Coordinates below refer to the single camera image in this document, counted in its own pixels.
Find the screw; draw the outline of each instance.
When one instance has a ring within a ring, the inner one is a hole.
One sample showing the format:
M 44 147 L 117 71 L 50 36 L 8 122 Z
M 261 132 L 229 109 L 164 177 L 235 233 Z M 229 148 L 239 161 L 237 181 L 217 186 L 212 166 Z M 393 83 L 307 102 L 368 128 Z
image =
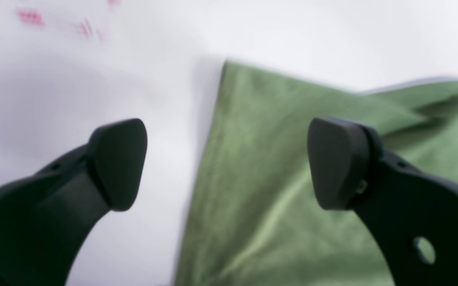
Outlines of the screw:
M 360 184 L 358 185 L 358 188 L 356 188 L 356 193 L 363 194 L 365 190 L 367 189 L 367 186 L 368 186 L 367 181 L 362 180 Z

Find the pink mark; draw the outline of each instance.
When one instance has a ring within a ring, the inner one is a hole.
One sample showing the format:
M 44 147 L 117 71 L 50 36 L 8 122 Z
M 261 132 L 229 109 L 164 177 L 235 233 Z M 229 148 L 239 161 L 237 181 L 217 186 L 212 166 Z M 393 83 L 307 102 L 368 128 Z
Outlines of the pink mark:
M 84 22 L 78 24 L 78 32 L 79 34 L 86 36 L 86 38 L 90 38 L 93 36 L 91 24 L 87 20 L 84 20 Z
M 25 24 L 44 26 L 42 15 L 37 10 L 32 9 L 19 9 L 17 14 L 20 21 Z
M 105 41 L 107 39 L 106 33 L 101 31 L 100 29 L 97 29 L 97 36 L 101 41 Z
M 107 0 L 109 6 L 116 6 L 121 3 L 121 0 Z

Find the round hole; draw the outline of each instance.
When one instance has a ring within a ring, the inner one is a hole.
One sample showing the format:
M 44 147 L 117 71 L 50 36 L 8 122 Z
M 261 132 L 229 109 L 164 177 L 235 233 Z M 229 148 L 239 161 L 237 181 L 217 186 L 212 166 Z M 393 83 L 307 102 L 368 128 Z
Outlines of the round hole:
M 422 263 L 432 265 L 436 262 L 436 250 L 427 238 L 416 237 L 413 240 L 413 248 Z

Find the black plastic arm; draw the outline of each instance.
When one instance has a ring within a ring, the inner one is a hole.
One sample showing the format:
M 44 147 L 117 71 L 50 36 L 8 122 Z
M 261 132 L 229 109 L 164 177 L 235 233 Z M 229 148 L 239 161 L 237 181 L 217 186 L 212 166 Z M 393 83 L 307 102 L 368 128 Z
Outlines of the black plastic arm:
M 132 206 L 146 149 L 141 120 L 105 125 L 87 145 L 0 187 L 0 285 L 64 285 L 96 222 Z
M 307 147 L 318 203 L 360 217 L 397 286 L 458 286 L 458 184 L 383 149 L 356 122 L 314 119 Z

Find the green towel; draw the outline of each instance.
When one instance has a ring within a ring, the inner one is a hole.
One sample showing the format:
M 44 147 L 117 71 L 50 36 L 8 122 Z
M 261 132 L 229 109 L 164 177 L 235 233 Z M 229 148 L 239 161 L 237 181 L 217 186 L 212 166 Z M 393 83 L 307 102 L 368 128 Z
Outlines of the green towel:
M 316 202 L 316 116 L 371 125 L 387 148 L 458 182 L 458 81 L 362 96 L 226 63 L 176 286 L 393 285 L 356 215 Z

